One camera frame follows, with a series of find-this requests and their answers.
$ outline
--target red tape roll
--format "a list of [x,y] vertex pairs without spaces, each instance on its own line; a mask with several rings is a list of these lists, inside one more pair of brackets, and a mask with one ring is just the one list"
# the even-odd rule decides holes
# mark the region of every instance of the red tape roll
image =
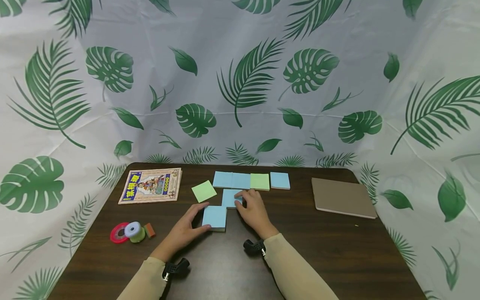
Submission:
[[123,233],[123,235],[119,235],[120,230],[125,229],[128,224],[130,223],[124,222],[116,225],[110,233],[110,241],[114,242],[115,244],[122,244],[128,241],[128,238],[125,236],[125,232]]

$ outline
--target right hand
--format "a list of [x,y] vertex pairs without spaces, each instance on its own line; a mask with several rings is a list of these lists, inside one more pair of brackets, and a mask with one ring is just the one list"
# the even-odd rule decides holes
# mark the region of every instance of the right hand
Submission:
[[264,201],[256,190],[241,191],[235,194],[235,198],[242,196],[247,202],[247,208],[243,207],[240,201],[235,201],[240,216],[255,230],[261,239],[278,234],[278,230],[272,225],[265,209]]

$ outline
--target tropical leaf backdrop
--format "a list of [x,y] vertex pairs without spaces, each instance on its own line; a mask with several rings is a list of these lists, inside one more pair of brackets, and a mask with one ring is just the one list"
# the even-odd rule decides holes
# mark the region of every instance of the tropical leaf backdrop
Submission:
[[44,300],[140,161],[350,169],[425,298],[475,299],[476,5],[0,0],[0,299]]

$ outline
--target wooden table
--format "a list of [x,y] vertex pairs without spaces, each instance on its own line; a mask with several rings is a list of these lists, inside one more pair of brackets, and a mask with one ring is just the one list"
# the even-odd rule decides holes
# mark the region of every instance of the wooden table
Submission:
[[[179,199],[171,203],[117,205],[129,170],[177,168],[183,171]],[[171,227],[196,203],[191,187],[213,181],[214,172],[287,172],[291,190],[261,192],[272,223],[332,288],[340,300],[425,300],[379,218],[375,220],[317,211],[311,178],[357,182],[347,169],[274,168],[214,165],[129,165],[84,241],[66,267],[49,300],[116,299],[142,261]],[[211,198],[221,205],[222,189]],[[121,222],[150,222],[157,236],[139,244],[114,244],[112,228]],[[190,261],[185,278],[173,278],[162,299],[283,299],[261,255],[243,251],[257,240],[236,210],[228,210],[226,232],[209,232],[176,260]]]

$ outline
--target beige sleeve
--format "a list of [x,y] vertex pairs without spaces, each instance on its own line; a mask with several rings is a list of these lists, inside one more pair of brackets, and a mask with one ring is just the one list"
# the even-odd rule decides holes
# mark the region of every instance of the beige sleeve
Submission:
[[338,300],[335,293],[281,233],[264,241],[265,260],[286,300]]
[[158,300],[167,285],[162,277],[163,269],[163,261],[147,258],[117,300]]

